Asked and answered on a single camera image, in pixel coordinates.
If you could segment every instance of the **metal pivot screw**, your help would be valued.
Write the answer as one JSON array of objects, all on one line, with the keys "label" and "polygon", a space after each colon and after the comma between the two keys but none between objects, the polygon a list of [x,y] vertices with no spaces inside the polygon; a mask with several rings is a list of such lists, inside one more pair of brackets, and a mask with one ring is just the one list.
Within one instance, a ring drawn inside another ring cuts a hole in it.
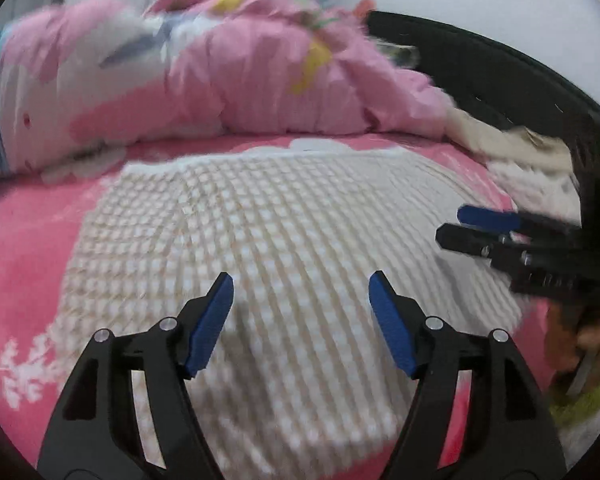
[{"label": "metal pivot screw", "polygon": [[509,334],[507,334],[504,330],[497,329],[493,331],[493,338],[498,343],[506,343],[509,340]]},{"label": "metal pivot screw", "polygon": [[174,317],[165,317],[160,322],[160,330],[164,330],[165,332],[169,332],[178,326],[178,320]]},{"label": "metal pivot screw", "polygon": [[104,343],[107,339],[109,339],[109,334],[111,334],[109,330],[106,328],[101,328],[93,335],[93,338],[97,343]]},{"label": "metal pivot screw", "polygon": [[427,325],[430,330],[440,330],[445,325],[439,317],[435,316],[427,317],[424,324]]}]

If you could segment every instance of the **white cloth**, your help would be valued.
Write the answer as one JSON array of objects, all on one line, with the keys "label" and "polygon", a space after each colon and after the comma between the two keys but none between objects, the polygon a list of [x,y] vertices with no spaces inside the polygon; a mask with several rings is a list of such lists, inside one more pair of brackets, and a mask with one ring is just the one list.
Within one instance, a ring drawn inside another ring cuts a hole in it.
[{"label": "white cloth", "polygon": [[573,171],[571,152],[561,139],[524,126],[502,132],[464,110],[450,108],[445,135],[483,159],[508,160],[545,171]]},{"label": "white cloth", "polygon": [[487,162],[487,169],[520,209],[580,223],[580,197],[573,174],[546,174],[499,160]]},{"label": "white cloth", "polygon": [[[333,474],[398,437],[414,391],[371,314],[373,272],[457,330],[511,331],[522,316],[503,275],[435,243],[463,203],[486,205],[402,149],[128,166],[68,265],[58,357],[71,369],[103,326],[148,329],[225,270],[234,306],[208,368],[187,384],[222,472]],[[146,400],[137,406],[159,462]]]}]

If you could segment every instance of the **blue finger pad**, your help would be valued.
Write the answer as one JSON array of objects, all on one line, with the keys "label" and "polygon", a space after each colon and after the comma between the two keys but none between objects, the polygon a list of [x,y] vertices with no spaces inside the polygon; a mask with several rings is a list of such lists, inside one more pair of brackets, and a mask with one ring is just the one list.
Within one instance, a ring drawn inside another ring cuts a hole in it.
[{"label": "blue finger pad", "polygon": [[402,322],[392,295],[384,288],[377,272],[369,279],[369,302],[395,365],[413,377],[416,370],[413,337]]},{"label": "blue finger pad", "polygon": [[227,275],[212,298],[205,313],[200,317],[189,340],[189,357],[185,364],[191,377],[206,368],[211,359],[218,336],[234,302],[234,280]]},{"label": "blue finger pad", "polygon": [[503,213],[472,205],[464,205],[458,209],[458,221],[496,234],[520,229],[520,217],[517,213]]}]

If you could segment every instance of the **person's hand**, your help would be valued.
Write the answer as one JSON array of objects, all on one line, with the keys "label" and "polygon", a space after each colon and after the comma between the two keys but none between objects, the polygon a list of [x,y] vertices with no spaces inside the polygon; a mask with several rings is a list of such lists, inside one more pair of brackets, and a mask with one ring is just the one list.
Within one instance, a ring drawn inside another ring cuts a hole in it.
[{"label": "person's hand", "polygon": [[[577,334],[565,329],[560,322],[560,306],[549,304],[546,316],[547,333],[544,338],[544,356],[547,364],[558,372],[571,372],[580,362],[578,349],[600,352],[600,322],[587,326]],[[583,392],[600,386],[600,354],[587,379]]]}]

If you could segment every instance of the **yellow pattern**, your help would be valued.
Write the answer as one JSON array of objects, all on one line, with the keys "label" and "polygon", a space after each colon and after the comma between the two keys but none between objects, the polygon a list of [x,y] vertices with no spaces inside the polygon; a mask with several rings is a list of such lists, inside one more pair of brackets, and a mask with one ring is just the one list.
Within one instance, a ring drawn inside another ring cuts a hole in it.
[{"label": "yellow pattern", "polygon": [[229,12],[234,12],[235,9],[242,5],[243,1],[244,0],[217,0],[211,10],[215,14],[227,14]]},{"label": "yellow pattern", "polygon": [[311,83],[314,82],[318,69],[330,62],[332,57],[331,50],[325,44],[318,40],[313,40],[304,58],[302,78],[291,87],[291,91],[294,94],[301,94],[307,90]]}]

